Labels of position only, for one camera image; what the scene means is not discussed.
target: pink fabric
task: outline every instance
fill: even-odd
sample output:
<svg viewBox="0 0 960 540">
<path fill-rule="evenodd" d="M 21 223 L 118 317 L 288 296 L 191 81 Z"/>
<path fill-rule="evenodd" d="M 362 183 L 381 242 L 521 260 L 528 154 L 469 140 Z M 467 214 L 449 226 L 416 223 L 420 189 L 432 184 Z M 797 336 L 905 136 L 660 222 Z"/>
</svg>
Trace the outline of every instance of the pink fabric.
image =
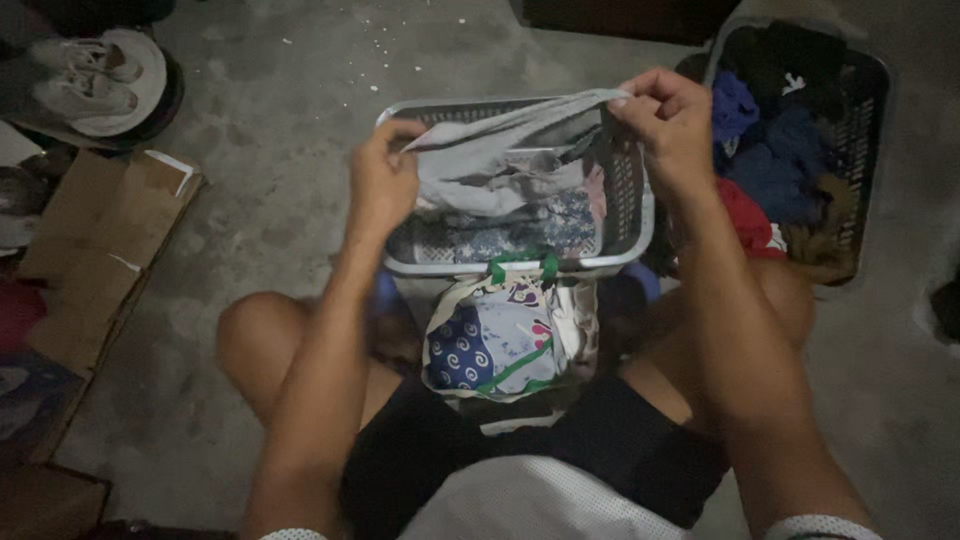
<svg viewBox="0 0 960 540">
<path fill-rule="evenodd" d="M 769 247 L 773 229 L 766 214 L 753 199 L 726 178 L 717 178 L 717 190 L 747 257 L 786 258 L 783 250 Z"/>
<path fill-rule="evenodd" d="M 584 180 L 584 191 L 590 199 L 590 213 L 593 214 L 593 223 L 598 226 L 607 217 L 607 195 L 603 191 L 603 167 L 593 165 L 590 174 Z"/>
</svg>

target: shoe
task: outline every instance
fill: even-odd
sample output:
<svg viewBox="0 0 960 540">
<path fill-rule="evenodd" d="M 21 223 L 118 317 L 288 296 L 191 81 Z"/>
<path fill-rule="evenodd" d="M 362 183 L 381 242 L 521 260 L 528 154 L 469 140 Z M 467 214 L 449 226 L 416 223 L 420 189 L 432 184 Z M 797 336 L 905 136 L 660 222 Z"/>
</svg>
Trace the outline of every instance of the shoe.
<svg viewBox="0 0 960 540">
<path fill-rule="evenodd" d="M 30 55 L 54 71 L 103 73 L 127 85 L 143 73 L 140 62 L 126 56 L 116 44 L 101 39 L 44 39 L 31 45 Z"/>
<path fill-rule="evenodd" d="M 102 73 L 66 71 L 37 83 L 34 97 L 67 120 L 120 116 L 136 109 L 136 94 Z"/>
</svg>

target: fabric bag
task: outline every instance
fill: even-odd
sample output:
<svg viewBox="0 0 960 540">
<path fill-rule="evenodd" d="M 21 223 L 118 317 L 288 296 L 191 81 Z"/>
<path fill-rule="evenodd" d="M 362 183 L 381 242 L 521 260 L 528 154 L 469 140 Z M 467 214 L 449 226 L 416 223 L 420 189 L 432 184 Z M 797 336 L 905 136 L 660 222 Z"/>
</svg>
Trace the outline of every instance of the fabric bag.
<svg viewBox="0 0 960 540">
<path fill-rule="evenodd" d="M 577 375 L 592 375 L 595 283 L 558 292 L 556 256 L 543 267 L 532 277 L 493 262 L 486 278 L 447 289 L 426 329 L 423 383 L 444 395 L 508 403 L 549 386 L 571 360 Z"/>
</svg>

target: hand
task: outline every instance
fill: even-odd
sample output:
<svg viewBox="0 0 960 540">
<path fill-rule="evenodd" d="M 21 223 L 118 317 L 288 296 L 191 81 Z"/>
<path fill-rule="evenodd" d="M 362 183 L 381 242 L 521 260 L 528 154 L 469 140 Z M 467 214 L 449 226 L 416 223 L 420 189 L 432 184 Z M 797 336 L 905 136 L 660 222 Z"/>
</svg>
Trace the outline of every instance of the hand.
<svg viewBox="0 0 960 540">
<path fill-rule="evenodd" d="M 655 186 L 680 200 L 715 190 L 709 90 L 662 68 L 619 88 L 635 97 L 613 100 L 608 107 L 639 134 Z"/>
<path fill-rule="evenodd" d="M 385 240 L 410 214 L 417 201 L 420 180 L 417 157 L 391 151 L 398 137 L 417 137 L 426 126 L 415 120 L 387 120 L 353 151 L 350 175 L 349 232 L 363 232 Z"/>
</svg>

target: laundry basket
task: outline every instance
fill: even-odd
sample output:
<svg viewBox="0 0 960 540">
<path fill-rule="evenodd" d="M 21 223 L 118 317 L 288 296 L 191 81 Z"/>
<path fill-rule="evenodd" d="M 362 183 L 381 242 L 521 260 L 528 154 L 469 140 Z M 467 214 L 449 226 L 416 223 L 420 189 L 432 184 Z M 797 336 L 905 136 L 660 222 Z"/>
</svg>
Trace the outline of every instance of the laundry basket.
<svg viewBox="0 0 960 540">
<path fill-rule="evenodd" d="M 386 119 L 412 118 L 427 127 L 445 121 L 469 123 L 497 116 L 552 98 L 531 99 L 437 99 L 406 101 L 393 105 L 380 115 L 377 125 Z M 604 169 L 607 216 L 592 243 L 579 257 L 563 258 L 560 275 L 612 275 L 643 253 L 653 236 L 654 196 L 643 167 L 642 150 L 607 113 L 595 108 L 601 119 L 601 133 L 594 141 L 597 162 Z M 556 147 L 521 147 L 516 155 L 557 150 Z M 422 218 L 411 215 L 387 241 L 384 264 L 403 276 L 458 276 L 487 271 L 486 262 L 454 261 L 456 234 L 443 229 L 426 228 Z M 508 271 L 536 270 L 538 261 L 503 263 Z"/>
<path fill-rule="evenodd" d="M 710 54 L 705 86 L 713 86 L 717 65 L 723 56 L 728 37 L 744 28 L 766 28 L 772 18 L 742 17 L 728 21 Z M 784 20 L 795 26 L 839 36 L 840 32 L 821 21 Z M 890 71 L 880 59 L 865 52 L 863 44 L 846 38 L 847 56 L 840 71 L 840 86 L 846 101 L 843 118 L 829 128 L 833 139 L 834 175 L 847 182 L 856 204 L 837 234 L 836 244 L 853 254 L 856 273 L 851 278 L 829 285 L 817 285 L 816 295 L 829 298 L 862 280 L 862 248 L 869 224 L 870 203 L 876 193 L 877 165 L 884 138 L 884 117 L 893 100 Z"/>
</svg>

